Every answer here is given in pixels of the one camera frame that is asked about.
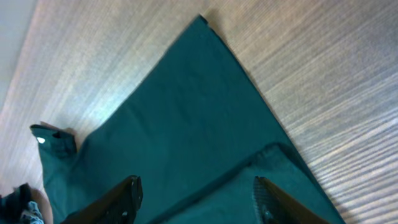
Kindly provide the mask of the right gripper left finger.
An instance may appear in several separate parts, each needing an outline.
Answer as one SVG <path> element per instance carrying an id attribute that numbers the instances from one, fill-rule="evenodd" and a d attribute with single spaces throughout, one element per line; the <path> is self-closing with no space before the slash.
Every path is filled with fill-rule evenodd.
<path id="1" fill-rule="evenodd" d="M 130 175 L 100 199 L 67 216 L 62 224 L 134 223 L 142 199 L 141 178 Z"/>

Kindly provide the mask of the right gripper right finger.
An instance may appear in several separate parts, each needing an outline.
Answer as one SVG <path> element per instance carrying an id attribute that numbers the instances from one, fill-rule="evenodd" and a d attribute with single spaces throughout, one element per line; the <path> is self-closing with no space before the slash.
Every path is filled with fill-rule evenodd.
<path id="1" fill-rule="evenodd" d="M 265 177 L 255 176 L 253 200 L 262 224 L 328 223 Z"/>

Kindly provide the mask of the black t-shirt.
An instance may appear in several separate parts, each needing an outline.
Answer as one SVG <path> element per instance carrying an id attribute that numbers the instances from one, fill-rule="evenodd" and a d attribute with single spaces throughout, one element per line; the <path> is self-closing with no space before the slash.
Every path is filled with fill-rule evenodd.
<path id="1" fill-rule="evenodd" d="M 137 223 L 257 223 L 270 179 L 330 223 L 343 219 L 226 44 L 198 16 L 139 87 L 83 141 L 41 125 L 44 189 L 64 221 L 129 175 Z"/>

